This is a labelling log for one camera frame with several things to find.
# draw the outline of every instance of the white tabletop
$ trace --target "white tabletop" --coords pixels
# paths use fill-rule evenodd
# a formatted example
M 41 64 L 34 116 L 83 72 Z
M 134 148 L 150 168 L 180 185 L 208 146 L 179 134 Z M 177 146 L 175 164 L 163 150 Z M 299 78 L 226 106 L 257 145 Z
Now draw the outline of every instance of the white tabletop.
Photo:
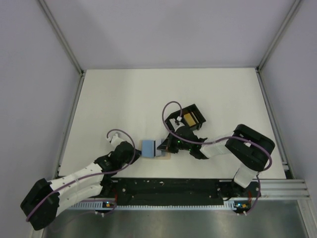
M 166 138 L 161 112 L 172 100 L 199 108 L 207 120 L 195 131 L 199 137 L 224 135 L 243 123 L 275 141 L 253 68 L 88 70 L 59 174 L 73 173 L 110 152 L 110 129 L 125 130 L 137 147 L 142 139 Z M 170 105 L 166 116 L 176 110 Z M 284 179 L 277 148 L 272 158 L 272 167 L 260 178 Z M 240 164 L 233 155 L 197 160 L 180 151 L 169 160 L 141 157 L 116 177 L 229 179 Z

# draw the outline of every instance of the gray wall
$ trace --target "gray wall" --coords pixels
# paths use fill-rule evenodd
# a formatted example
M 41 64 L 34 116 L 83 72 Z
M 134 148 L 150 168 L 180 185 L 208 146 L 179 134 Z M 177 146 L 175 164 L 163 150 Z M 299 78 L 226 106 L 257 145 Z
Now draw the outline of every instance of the gray wall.
M 294 0 L 47 0 L 80 65 L 257 66 Z
M 78 76 L 35 0 L 0 2 L 0 231 L 30 231 L 20 203 L 51 178 Z
M 317 208 L 317 1 L 304 0 L 263 76 L 289 158 Z

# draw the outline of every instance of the blue foam block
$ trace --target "blue foam block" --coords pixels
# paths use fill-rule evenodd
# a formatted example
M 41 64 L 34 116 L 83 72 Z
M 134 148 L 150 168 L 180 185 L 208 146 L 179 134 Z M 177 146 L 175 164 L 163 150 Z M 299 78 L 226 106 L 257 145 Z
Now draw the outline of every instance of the blue foam block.
M 142 140 L 142 157 L 154 158 L 153 140 Z

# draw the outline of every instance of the purple cable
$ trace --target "purple cable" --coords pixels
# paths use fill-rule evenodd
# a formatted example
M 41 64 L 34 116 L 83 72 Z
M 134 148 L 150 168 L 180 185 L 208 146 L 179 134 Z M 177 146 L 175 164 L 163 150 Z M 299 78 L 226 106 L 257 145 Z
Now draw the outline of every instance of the purple cable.
M 228 139 L 236 139 L 236 140 L 240 140 L 240 141 L 243 141 L 243 142 L 246 142 L 246 143 L 250 143 L 251 145 L 257 147 L 258 149 L 260 149 L 263 153 L 265 153 L 265 155 L 268 157 L 268 160 L 269 160 L 269 163 L 268 163 L 268 166 L 263 169 L 263 171 L 266 171 L 268 170 L 271 166 L 272 166 L 272 157 L 271 155 L 261 146 L 259 146 L 258 144 L 254 143 L 253 141 L 249 141 L 247 139 L 244 139 L 244 138 L 241 138 L 241 137 L 237 137 L 237 136 L 226 136 L 226 137 L 223 137 L 223 138 L 220 138 L 218 140 L 215 140 L 215 141 L 210 141 L 210 142 L 196 142 L 196 141 L 191 141 L 191 140 L 187 140 L 185 138 L 182 138 L 180 137 L 179 135 L 175 134 L 173 131 L 171 131 L 169 128 L 168 128 L 168 125 L 166 124 L 165 120 L 164 120 L 164 113 L 165 113 L 165 109 L 167 108 L 168 105 L 172 104 L 172 103 L 176 103 L 179 107 L 180 107 L 180 117 L 182 117 L 182 107 L 180 105 L 179 102 L 176 102 L 176 101 L 171 101 L 169 103 L 167 103 L 164 108 L 163 108 L 163 111 L 162 111 L 162 121 L 163 121 L 163 124 L 166 128 L 166 130 L 172 134 L 173 136 L 175 136 L 176 138 L 182 140 L 182 141 L 185 141 L 187 143 L 191 143 L 191 144 L 196 144 L 196 145 L 212 145 L 212 144 L 216 144 L 218 142 L 221 142 L 223 140 L 228 140 Z
M 104 213 L 105 215 L 110 215 L 111 213 L 114 212 L 115 208 L 117 207 L 117 203 L 116 203 L 116 202 L 114 202 L 114 201 L 109 201 L 109 202 L 114 203 L 114 206 L 113 206 L 113 208 L 112 208 L 109 212 Z M 81 216 L 83 216 L 83 215 L 86 215 L 86 214 L 91 214 L 91 213 L 96 213 L 96 211 L 88 211 L 88 212 L 80 213 L 80 214 L 74 216 L 74 217 L 73 217 L 72 219 L 70 219 L 69 221 L 67 221 L 65 224 L 63 224 L 63 225 L 62 225 L 61 227 L 59 227 L 58 229 L 55 229 L 55 228 L 52 227 L 52 225 L 50 225 L 50 226 L 49 226 L 50 231 L 52 231 L 53 233 L 58 233 L 58 232 L 60 232 L 62 229 L 64 229 L 66 226 L 68 226 L 71 222 L 73 222 L 74 220 L 76 220 L 77 218 L 79 218 L 79 217 L 81 217 Z
M 187 142 L 187 143 L 192 143 L 192 144 L 196 144 L 196 145 L 211 145 L 211 144 L 216 144 L 216 143 L 218 143 L 218 142 L 221 142 L 221 141 L 227 140 L 227 139 L 236 139 L 236 140 L 240 140 L 240 141 L 243 141 L 243 142 L 247 142 L 247 143 L 250 143 L 251 145 L 253 145 L 253 146 L 259 148 L 259 149 L 260 149 L 263 153 L 265 153 L 265 155 L 268 157 L 268 159 L 269 159 L 268 166 L 267 166 L 265 169 L 263 169 L 263 171 L 268 170 L 268 169 L 272 166 L 272 163 L 273 163 L 272 157 L 271 157 L 271 155 L 270 155 L 263 147 L 259 146 L 258 144 L 254 143 L 254 142 L 252 142 L 252 141 L 249 141 L 249 140 L 244 139 L 244 138 L 241 138 L 241 137 L 237 137 L 237 136 L 226 136 L 226 137 L 223 137 L 223 138 L 220 138 L 220 139 L 218 139 L 218 140 L 211 141 L 211 142 L 196 142 L 196 141 L 187 140 L 187 139 L 185 139 L 185 138 L 180 137 L 179 135 L 176 135 L 173 131 L 171 131 L 171 130 L 168 128 L 168 125 L 166 124 L 166 122 L 165 122 L 165 120 L 164 120 L 165 109 L 167 108 L 168 105 L 170 105 L 170 104 L 172 104 L 172 103 L 176 103 L 176 104 L 180 107 L 180 115 L 179 115 L 179 116 L 180 116 L 180 117 L 183 116 L 182 106 L 180 105 L 180 103 L 177 102 L 177 101 L 171 101 L 171 102 L 167 103 L 167 104 L 164 106 L 164 108 L 163 108 L 163 111 L 162 111 L 162 121 L 163 121 L 163 124 L 164 124 L 166 130 L 167 130 L 170 134 L 172 134 L 173 136 L 175 136 L 176 138 L 178 138 L 178 139 L 180 139 L 180 140 L 182 140 L 182 141 L 185 141 L 185 142 Z M 248 214 L 254 209 L 254 207 L 255 207 L 255 205 L 258 203 L 258 200 L 259 200 L 259 197 L 260 197 L 261 184 L 260 184 L 259 175 L 256 175 L 256 177 L 257 177 L 258 183 L 259 183 L 259 191 L 258 191 L 258 193 L 257 193 L 256 199 L 255 199 L 255 201 L 254 201 L 252 207 L 246 212 L 246 215 L 248 215 Z
M 100 173 L 85 175 L 85 176 L 79 177 L 78 180 L 83 180 L 83 179 L 90 178 L 90 177 L 92 177 L 92 176 L 97 176 L 97 175 L 111 175 L 111 174 L 115 174 L 115 173 L 117 173 L 117 172 L 120 172 L 120 171 L 124 170 L 125 168 L 127 168 L 129 165 L 132 164 L 132 162 L 133 162 L 133 160 L 134 160 L 134 157 L 135 157 L 135 154 L 136 154 L 136 148 L 135 148 L 135 144 L 134 144 L 134 141 L 133 141 L 132 137 L 131 137 L 128 133 L 126 133 L 125 131 L 123 131 L 123 130 L 120 130 L 120 129 L 112 129 L 112 130 L 108 131 L 108 133 L 107 133 L 107 138 L 108 138 L 109 134 L 110 134 L 111 132 L 113 132 L 113 131 L 119 131 L 119 132 L 125 134 L 125 135 L 126 135 L 127 137 L 129 137 L 129 139 L 131 140 L 132 145 L 133 145 L 133 149 L 134 149 L 134 152 L 133 152 L 133 156 L 132 156 L 131 161 L 130 161 L 125 167 L 122 167 L 122 168 L 119 169 L 119 170 L 110 171 L 110 172 L 100 172 Z M 54 194 L 54 193 L 56 193 L 56 192 L 58 192 L 58 191 L 61 191 L 63 188 L 66 188 L 67 186 L 69 186 L 69 185 L 71 185 L 71 184 L 73 184 L 73 183 L 75 183 L 75 182 L 76 182 L 76 180 L 73 180 L 73 181 L 71 181 L 71 182 L 69 182 L 69 183 L 67 183 L 67 184 L 65 184 L 65 185 L 63 185 L 63 186 L 57 188 L 56 190 L 50 192 L 45 198 L 43 198 L 43 199 L 38 203 L 38 205 L 36 205 L 36 206 L 34 207 L 34 209 L 33 209 L 33 210 L 30 212 L 30 214 L 26 217 L 26 221 L 28 222 L 28 221 L 30 220 L 31 216 L 36 212 L 36 210 L 39 209 L 39 207 L 45 202 L 45 200 L 46 200 L 49 196 L 51 196 L 52 194 Z

